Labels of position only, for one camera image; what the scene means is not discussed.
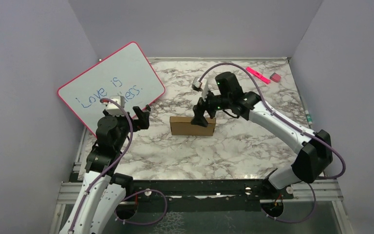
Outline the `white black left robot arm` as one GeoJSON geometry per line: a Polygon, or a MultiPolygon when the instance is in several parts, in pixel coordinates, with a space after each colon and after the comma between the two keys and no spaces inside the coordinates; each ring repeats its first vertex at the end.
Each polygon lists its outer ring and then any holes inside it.
{"type": "Polygon", "coordinates": [[[109,103],[97,123],[96,141],[87,156],[85,174],[74,207],[59,231],[61,234],[100,234],[122,200],[133,196],[133,178],[115,172],[119,159],[128,150],[126,140],[150,126],[151,108],[134,106],[137,116],[112,108],[109,103]]]}

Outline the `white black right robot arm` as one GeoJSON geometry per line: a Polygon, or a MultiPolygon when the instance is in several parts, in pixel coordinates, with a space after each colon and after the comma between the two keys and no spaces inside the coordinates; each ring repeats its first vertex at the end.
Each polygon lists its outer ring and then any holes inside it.
{"type": "Polygon", "coordinates": [[[292,164],[274,170],[262,181],[265,197],[274,198],[282,188],[291,184],[314,182],[332,162],[332,152],[323,145],[330,143],[330,135],[326,131],[316,133],[298,125],[269,104],[264,104],[260,95],[244,92],[232,72],[223,72],[215,80],[220,91],[218,95],[209,90],[207,81],[201,83],[195,79],[192,88],[202,94],[193,107],[191,124],[206,127],[205,112],[214,118],[217,111],[231,110],[236,116],[262,126],[297,154],[292,164]]]}

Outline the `brown cardboard box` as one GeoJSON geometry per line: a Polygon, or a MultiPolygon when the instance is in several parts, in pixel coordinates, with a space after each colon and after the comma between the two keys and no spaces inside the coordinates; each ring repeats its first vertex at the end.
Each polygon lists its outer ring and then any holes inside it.
{"type": "Polygon", "coordinates": [[[213,136],[216,119],[206,118],[208,126],[203,127],[191,124],[192,117],[171,116],[169,118],[171,134],[173,136],[213,136]]]}

